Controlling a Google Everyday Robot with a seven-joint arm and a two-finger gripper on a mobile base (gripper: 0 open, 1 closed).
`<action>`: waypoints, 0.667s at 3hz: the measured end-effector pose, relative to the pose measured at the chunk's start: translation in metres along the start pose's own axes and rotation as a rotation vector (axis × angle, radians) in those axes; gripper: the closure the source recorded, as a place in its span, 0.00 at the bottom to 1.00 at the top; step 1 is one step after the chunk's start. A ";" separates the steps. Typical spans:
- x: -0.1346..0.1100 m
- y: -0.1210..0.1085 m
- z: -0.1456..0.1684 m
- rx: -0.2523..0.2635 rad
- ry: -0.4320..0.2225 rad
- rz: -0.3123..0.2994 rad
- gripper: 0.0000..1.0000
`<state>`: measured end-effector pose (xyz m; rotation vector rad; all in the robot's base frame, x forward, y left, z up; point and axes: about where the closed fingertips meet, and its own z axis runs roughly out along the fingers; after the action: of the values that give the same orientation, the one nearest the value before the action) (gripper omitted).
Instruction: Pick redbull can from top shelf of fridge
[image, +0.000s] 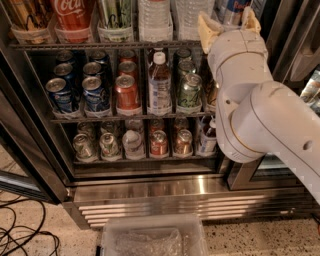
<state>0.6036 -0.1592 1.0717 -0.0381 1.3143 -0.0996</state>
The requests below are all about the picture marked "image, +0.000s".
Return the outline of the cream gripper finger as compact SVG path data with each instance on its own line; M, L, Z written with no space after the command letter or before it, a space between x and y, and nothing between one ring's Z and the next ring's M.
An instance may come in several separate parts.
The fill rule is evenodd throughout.
M250 6L244 8L242 14L242 30L247 30L259 34L261 31L261 25L253 9Z
M200 37L202 50L205 54L209 53L211 46L218 36L223 32L224 28L219 22L211 19L205 12L199 12L198 34Z

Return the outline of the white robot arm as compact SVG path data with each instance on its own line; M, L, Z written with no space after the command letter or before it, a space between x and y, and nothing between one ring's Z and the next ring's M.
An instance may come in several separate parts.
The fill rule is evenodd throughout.
M260 30L250 7L242 26L229 31L205 12L198 15L201 46L219 86L218 145L239 163L275 154L320 203L320 118L273 79Z

